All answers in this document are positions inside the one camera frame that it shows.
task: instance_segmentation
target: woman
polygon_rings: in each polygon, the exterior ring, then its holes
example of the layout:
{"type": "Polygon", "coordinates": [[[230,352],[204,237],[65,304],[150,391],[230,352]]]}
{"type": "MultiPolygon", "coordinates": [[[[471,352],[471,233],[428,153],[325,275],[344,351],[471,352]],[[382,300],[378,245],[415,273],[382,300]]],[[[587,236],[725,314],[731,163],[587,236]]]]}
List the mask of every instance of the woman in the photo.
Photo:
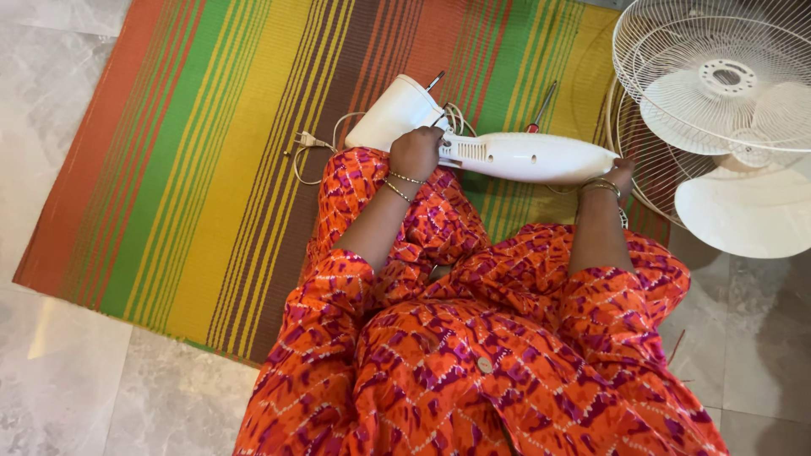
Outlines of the woman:
{"type": "Polygon", "coordinates": [[[633,163],[581,189],[577,229],[491,245],[442,133],[327,165],[234,454],[726,454],[656,333],[689,273],[620,227],[633,163]]]}

